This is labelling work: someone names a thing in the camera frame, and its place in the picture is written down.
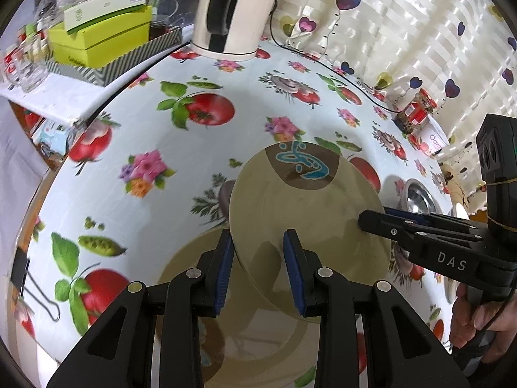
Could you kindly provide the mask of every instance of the hand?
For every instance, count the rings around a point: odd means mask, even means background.
[[[476,330],[483,329],[490,319],[496,314],[502,302],[489,302],[478,306],[472,314],[472,306],[467,301],[467,286],[460,284],[456,291],[458,299],[452,306],[451,333],[449,340],[453,346],[462,348],[472,340]],[[515,334],[517,334],[517,294],[511,299],[500,317],[490,326],[492,331],[497,331],[492,346],[483,356],[483,363],[490,363],[503,357],[508,351]]]

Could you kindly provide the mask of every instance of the stainless steel bowl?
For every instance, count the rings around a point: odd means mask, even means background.
[[[412,213],[440,213],[441,209],[422,182],[409,179],[402,193],[401,209]]]

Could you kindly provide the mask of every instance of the green box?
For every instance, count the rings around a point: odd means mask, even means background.
[[[54,60],[69,66],[100,68],[149,41],[152,8],[123,13],[68,35],[60,23],[48,30]]]

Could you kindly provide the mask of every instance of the striped tray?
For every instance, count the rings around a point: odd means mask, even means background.
[[[137,66],[142,61],[162,52],[167,48],[179,45],[182,42],[182,28],[175,27],[169,33],[149,41],[138,48],[118,57],[111,63],[99,69],[90,67],[76,67],[60,64],[53,59],[46,61],[51,73],[72,77],[73,79],[87,81],[97,86],[105,87],[113,80],[123,75],[126,71]]]

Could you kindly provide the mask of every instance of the white kettle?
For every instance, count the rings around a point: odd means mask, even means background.
[[[275,0],[199,0],[191,48],[218,60],[253,58]]]

